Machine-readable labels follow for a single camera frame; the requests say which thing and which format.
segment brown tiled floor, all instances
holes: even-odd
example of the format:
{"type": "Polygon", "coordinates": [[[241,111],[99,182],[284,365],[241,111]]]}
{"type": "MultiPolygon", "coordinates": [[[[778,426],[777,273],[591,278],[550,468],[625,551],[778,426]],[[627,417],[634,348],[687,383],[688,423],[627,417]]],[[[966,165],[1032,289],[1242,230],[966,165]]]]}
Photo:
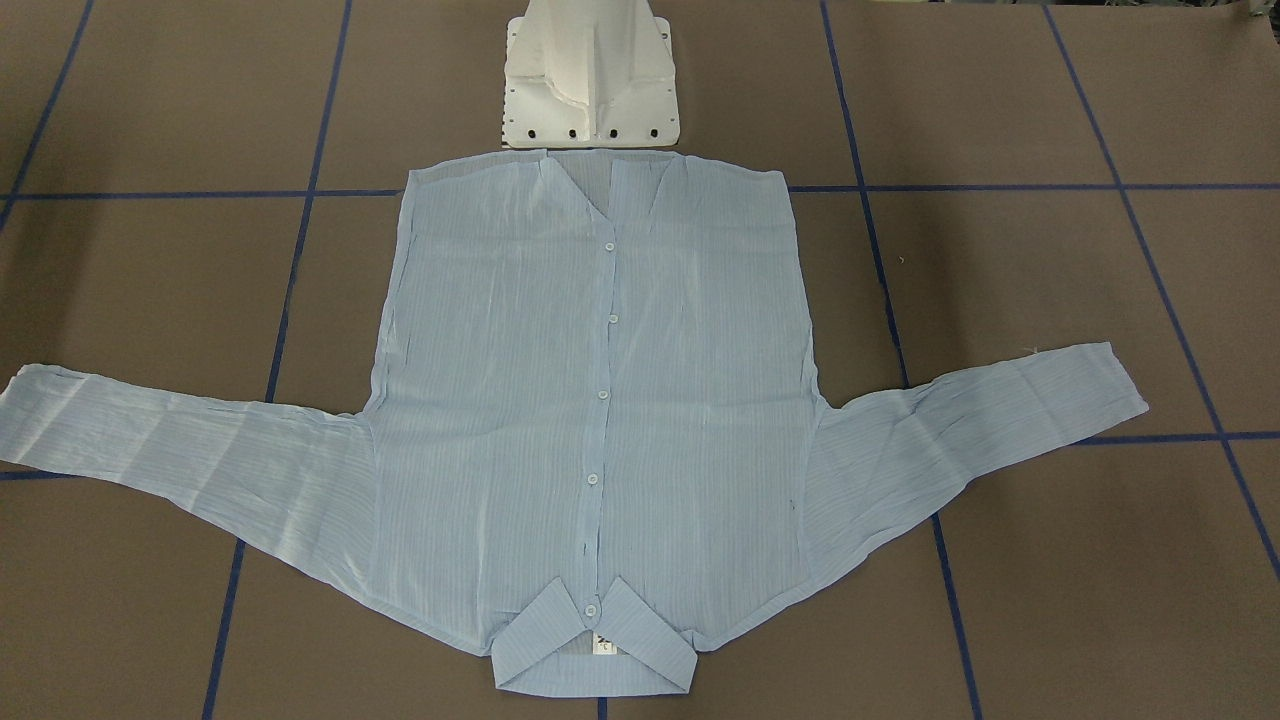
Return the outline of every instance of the brown tiled floor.
{"type": "MultiPolygon", "coordinates": [[[[84,5],[0,6],[0,183],[24,193],[0,214],[0,377],[45,361],[262,398],[283,340],[276,401],[358,410],[398,210],[378,191],[498,147],[502,35],[524,5],[357,0],[332,96],[342,0],[99,0],[56,96],[84,5]],[[307,197],[317,145],[316,187],[339,196],[307,197]],[[119,195],[138,192],[165,197],[119,195]]],[[[654,10],[672,23],[677,150],[806,186],[792,204],[831,402],[902,382],[878,256],[910,382],[1110,340],[1152,411],[1102,446],[978,480],[943,511],[943,536],[924,524],[704,655],[689,696],[607,706],[498,692],[486,661],[252,548],[220,646],[234,538],[157,498],[0,464],[0,716],[1280,705],[1277,570],[1252,515],[1280,523],[1280,137],[1266,129],[1280,54],[1266,23],[1233,6],[831,3],[868,218],[818,0],[654,10]],[[1121,181],[1190,186],[1121,195],[1071,69],[1121,181]],[[974,184],[1020,187],[955,187],[974,184]]]]}

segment shirt's right sleeve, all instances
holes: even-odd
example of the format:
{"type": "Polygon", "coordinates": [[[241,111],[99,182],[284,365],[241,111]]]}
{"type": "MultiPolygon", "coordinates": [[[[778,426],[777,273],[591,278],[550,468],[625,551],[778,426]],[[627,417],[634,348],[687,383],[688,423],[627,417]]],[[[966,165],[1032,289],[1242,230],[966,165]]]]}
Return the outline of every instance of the shirt's right sleeve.
{"type": "Polygon", "coordinates": [[[27,365],[0,393],[0,459],[165,497],[348,594],[364,584],[376,488],[357,416],[27,365]]]}
{"type": "Polygon", "coordinates": [[[812,591],[937,512],[974,478],[1140,415],[1110,343],[972,368],[823,413],[805,483],[812,591]]]}

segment white mechanical part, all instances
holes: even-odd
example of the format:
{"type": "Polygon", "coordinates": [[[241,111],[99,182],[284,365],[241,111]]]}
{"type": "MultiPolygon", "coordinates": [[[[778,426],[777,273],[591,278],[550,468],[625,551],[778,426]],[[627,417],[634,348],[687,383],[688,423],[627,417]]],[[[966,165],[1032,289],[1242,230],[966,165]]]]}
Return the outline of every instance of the white mechanical part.
{"type": "Polygon", "coordinates": [[[680,138],[671,24],[648,0],[531,0],[507,26],[509,147],[659,147],[680,138]]]}

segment thin striped fabric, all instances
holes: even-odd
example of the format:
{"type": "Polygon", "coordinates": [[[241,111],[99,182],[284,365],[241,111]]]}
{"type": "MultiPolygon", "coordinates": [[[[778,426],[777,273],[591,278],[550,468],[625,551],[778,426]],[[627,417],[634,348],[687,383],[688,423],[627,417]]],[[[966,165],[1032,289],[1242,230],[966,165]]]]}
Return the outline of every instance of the thin striped fabric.
{"type": "Polygon", "coordinates": [[[1107,343],[833,409],[780,173],[506,151],[411,173],[361,413],[27,365],[0,459],[166,497],[492,655],[498,688],[637,696],[973,478],[1146,410],[1107,343]]]}

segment shirt tag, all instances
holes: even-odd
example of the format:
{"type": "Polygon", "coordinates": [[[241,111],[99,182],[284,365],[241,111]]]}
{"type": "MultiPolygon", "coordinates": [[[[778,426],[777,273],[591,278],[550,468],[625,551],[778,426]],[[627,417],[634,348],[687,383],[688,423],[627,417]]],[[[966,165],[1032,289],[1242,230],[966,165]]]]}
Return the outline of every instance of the shirt tag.
{"type": "Polygon", "coordinates": [[[591,633],[591,655],[617,655],[618,646],[602,638],[598,633],[591,633]]]}

